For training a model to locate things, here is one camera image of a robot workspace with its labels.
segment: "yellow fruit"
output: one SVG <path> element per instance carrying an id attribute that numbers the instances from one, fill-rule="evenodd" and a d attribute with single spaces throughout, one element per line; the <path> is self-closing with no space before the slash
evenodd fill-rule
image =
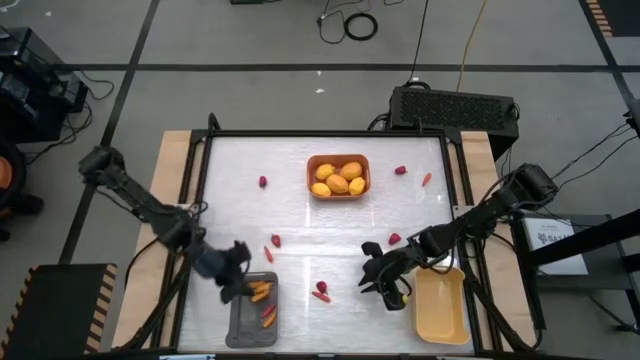
<path id="1" fill-rule="evenodd" d="M 346 180 L 353 180 L 362 175 L 362 165 L 357 162 L 350 162 L 340 169 L 340 176 Z"/>
<path id="2" fill-rule="evenodd" d="M 331 164 L 324 164 L 318 166 L 316 169 L 316 177 L 318 180 L 327 180 L 327 178 L 335 174 L 336 168 Z"/>
<path id="3" fill-rule="evenodd" d="M 331 175 L 327 178 L 327 186 L 336 194 L 344 194 L 349 191 L 349 184 L 340 175 Z"/>
<path id="4" fill-rule="evenodd" d="M 365 181 L 361 177 L 357 177 L 351 180 L 349 184 L 349 194 L 351 195 L 360 195 L 364 191 Z"/>
<path id="5" fill-rule="evenodd" d="M 327 186 L 327 184 L 323 183 L 315 183 L 311 187 L 311 192 L 318 196 L 331 196 L 331 189 Z"/>

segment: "yellow cable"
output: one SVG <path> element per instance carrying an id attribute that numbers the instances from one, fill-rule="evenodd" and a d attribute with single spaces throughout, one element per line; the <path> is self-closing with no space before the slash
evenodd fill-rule
<path id="1" fill-rule="evenodd" d="M 469 40 L 467 40 L 467 45 L 464 47 L 464 54 L 462 55 L 462 65 L 460 65 L 460 75 L 458 75 L 458 85 L 456 85 L 456 91 L 459 91 L 460 89 L 460 83 L 462 82 L 462 74 L 464 73 L 464 64 L 467 61 L 467 52 L 469 51 L 469 45 L 471 45 L 471 41 L 473 40 L 473 35 L 475 35 L 476 33 L 476 29 L 478 28 L 478 23 L 480 22 L 480 18 L 482 17 L 482 13 L 484 12 L 485 5 L 487 5 L 487 0 L 482 1 L 482 7 L 480 7 L 480 11 L 478 12 L 476 23 L 473 25 L 473 30 L 471 30 L 471 35 L 469 35 Z"/>

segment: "gray floor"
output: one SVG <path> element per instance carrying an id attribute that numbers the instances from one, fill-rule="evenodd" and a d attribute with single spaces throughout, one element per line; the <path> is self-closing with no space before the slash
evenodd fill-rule
<path id="1" fill-rule="evenodd" d="M 22 0 L 0 13 L 0 23 L 31 26 L 66 62 L 123 64 L 131 58 L 150 2 Z M 379 33 L 368 42 L 347 39 L 337 46 L 326 45 L 318 37 L 315 18 L 323 3 L 283 0 L 231 6 L 226 0 L 162 0 L 141 63 L 409 64 L 413 60 L 422 1 L 387 8 L 382 1 L 371 0 Z M 480 0 L 431 0 L 419 62 L 459 64 L 480 4 Z M 350 14 L 355 8 L 345 11 Z M 325 24 L 327 38 L 339 36 L 337 26 Z M 620 64 L 640 65 L 640 39 L 611 38 L 607 43 Z M 577 0 L 489 0 L 468 63 L 606 64 Z M 95 71 L 89 75 L 119 86 L 124 73 Z M 407 76 L 406 71 L 138 71 L 112 144 L 124 153 L 131 175 L 148 186 L 166 130 L 205 127 L 211 111 L 226 129 L 364 129 L 386 110 L 393 87 Z M 454 90 L 458 74 L 418 72 L 416 76 L 435 89 Z M 625 74 L 625 79 L 640 97 L 640 74 Z M 92 86 L 98 94 L 106 91 L 100 85 Z M 622 124 L 625 112 L 616 83 L 607 73 L 468 72 L 461 91 L 513 96 L 522 110 L 513 164 L 539 163 L 551 173 Z M 114 101 L 115 94 L 91 102 L 92 127 L 78 142 L 52 150 L 30 169 L 28 190 L 43 197 L 47 207 L 38 217 L 13 221 L 14 239 L 0 244 L 4 269 L 0 273 L 0 328 L 8 321 L 26 269 L 57 261 L 83 190 L 76 163 L 100 141 Z M 568 176 L 596 165 L 624 138 L 602 146 Z M 637 208 L 640 190 L 635 180 L 640 177 L 640 166 L 634 153 L 638 146 L 637 142 L 628 144 L 601 169 L 567 185 L 551 209 L 620 215 Z M 114 262 L 124 271 L 134 255 L 138 230 L 139 224 L 130 216 L 94 198 L 73 262 Z M 640 251 L 637 241 L 624 245 L 628 251 Z M 110 344 L 122 287 L 120 280 L 103 348 Z M 597 296 L 625 320 L 633 320 L 623 294 Z M 611 321 L 584 296 L 545 292 L 542 298 L 549 323 L 542 345 L 545 352 L 620 359 L 640 351 L 637 337 L 613 333 Z"/>

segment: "yellow black striped tape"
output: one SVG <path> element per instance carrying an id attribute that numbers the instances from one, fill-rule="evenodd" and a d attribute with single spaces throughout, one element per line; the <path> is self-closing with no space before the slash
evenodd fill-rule
<path id="1" fill-rule="evenodd" d="M 95 353 L 100 350 L 100 340 L 102 339 L 104 323 L 107 319 L 107 312 L 109 311 L 113 287 L 116 283 L 117 271 L 118 268 L 114 264 L 107 265 L 104 271 L 102 284 L 98 292 L 98 299 L 96 300 L 96 310 L 93 312 L 93 320 L 89 326 L 87 345 L 84 349 L 85 354 Z"/>
<path id="2" fill-rule="evenodd" d="M 611 26 L 609 26 L 609 21 L 607 20 L 607 16 L 602 11 L 598 0 L 587 0 L 589 4 L 589 9 L 591 9 L 591 14 L 593 14 L 593 18 L 596 19 L 596 23 L 600 28 L 600 32 L 605 37 L 612 37 L 613 33 L 611 32 Z"/>
<path id="3" fill-rule="evenodd" d="M 22 302 L 27 296 L 27 292 L 29 291 L 29 284 L 31 284 L 31 278 L 36 270 L 38 270 L 37 266 L 30 268 L 29 272 L 27 273 L 27 277 L 25 277 L 24 279 L 24 284 L 22 285 L 22 289 L 20 290 L 20 296 L 18 296 L 18 300 L 16 301 L 16 308 L 11 315 L 11 318 L 9 319 L 9 325 L 7 326 L 7 330 L 5 332 L 4 338 L 2 339 L 2 343 L 0 343 L 0 360 L 4 359 L 4 353 L 5 351 L 7 351 L 7 347 L 9 346 L 13 328 L 15 327 L 16 321 L 18 321 L 18 315 L 20 314 L 20 308 L 22 308 Z"/>

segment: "yellow tray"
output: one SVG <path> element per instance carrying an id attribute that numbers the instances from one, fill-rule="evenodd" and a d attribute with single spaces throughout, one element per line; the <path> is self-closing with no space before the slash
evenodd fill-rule
<path id="1" fill-rule="evenodd" d="M 469 332 L 464 327 L 463 280 L 464 273 L 458 268 L 452 268 L 446 275 L 418 269 L 413 296 L 414 325 L 423 340 L 452 345 L 469 341 Z"/>

